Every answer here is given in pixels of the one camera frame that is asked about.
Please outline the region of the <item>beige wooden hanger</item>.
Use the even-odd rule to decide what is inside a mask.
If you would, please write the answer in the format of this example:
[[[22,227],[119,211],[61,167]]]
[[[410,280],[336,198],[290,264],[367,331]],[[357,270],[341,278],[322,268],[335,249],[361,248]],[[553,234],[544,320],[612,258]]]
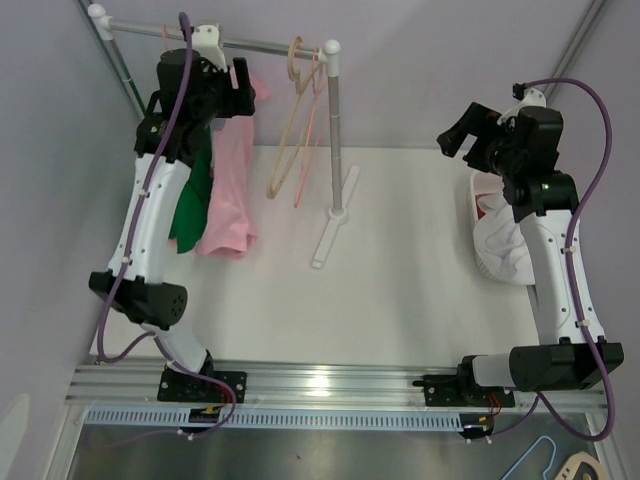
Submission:
[[[280,193],[300,152],[309,146],[313,131],[317,97],[322,92],[320,85],[324,64],[320,50],[314,48],[306,73],[296,65],[297,54],[302,52],[303,37],[296,35],[289,43],[286,54],[286,73],[294,87],[294,101],[286,125],[280,136],[278,153],[266,185],[266,198],[274,200]]]

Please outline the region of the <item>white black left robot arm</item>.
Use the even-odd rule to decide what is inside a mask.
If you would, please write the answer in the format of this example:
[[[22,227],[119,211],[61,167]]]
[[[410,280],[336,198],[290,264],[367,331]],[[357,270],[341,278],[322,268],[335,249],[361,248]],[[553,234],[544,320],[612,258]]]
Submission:
[[[247,62],[226,71],[194,49],[161,55],[158,89],[136,129],[133,190],[116,250],[104,271],[93,272],[89,288],[103,302],[102,315],[124,315],[160,345],[170,369],[183,374],[180,389],[194,401],[209,398],[215,376],[210,358],[183,318],[188,293],[167,283],[165,253],[179,198],[198,153],[211,142],[215,119],[250,116],[255,90]]]

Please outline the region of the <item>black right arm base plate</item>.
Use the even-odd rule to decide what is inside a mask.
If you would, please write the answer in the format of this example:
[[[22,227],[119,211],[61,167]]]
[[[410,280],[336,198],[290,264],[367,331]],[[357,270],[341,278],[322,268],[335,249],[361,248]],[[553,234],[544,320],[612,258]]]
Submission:
[[[424,375],[412,382],[422,390],[428,407],[475,407],[500,406],[513,408],[514,394],[502,387],[484,387],[462,375]]]

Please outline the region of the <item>coral red t shirt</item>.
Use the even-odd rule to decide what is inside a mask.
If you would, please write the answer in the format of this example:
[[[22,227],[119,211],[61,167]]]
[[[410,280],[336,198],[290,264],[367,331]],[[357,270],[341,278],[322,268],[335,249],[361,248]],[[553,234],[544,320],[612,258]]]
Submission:
[[[473,205],[477,220],[482,219],[493,210],[494,194],[495,191],[478,191],[474,194]]]

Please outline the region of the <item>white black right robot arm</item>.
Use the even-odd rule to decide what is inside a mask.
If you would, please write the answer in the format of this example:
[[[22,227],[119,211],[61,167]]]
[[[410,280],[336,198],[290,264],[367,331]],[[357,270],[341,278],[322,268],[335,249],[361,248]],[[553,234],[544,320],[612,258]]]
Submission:
[[[535,279],[529,301],[538,344],[465,357],[459,367],[467,372],[456,378],[455,392],[466,404],[480,403],[491,387],[521,392],[589,389],[606,384],[624,360],[622,345],[607,340],[590,300],[576,186],[556,167],[562,132],[561,113],[546,106],[524,106],[503,120],[473,102],[437,138],[442,153],[453,157],[467,137],[474,137],[463,159],[469,167],[501,178]]]

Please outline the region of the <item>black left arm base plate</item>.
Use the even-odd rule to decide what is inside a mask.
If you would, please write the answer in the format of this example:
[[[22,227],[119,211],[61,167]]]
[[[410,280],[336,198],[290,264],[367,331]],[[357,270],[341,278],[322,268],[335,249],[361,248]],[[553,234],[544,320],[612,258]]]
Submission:
[[[246,372],[218,370],[211,377],[225,383],[235,394],[237,403],[244,402]],[[230,403],[232,398],[229,391],[221,385],[167,368],[160,378],[157,400],[173,403]]]

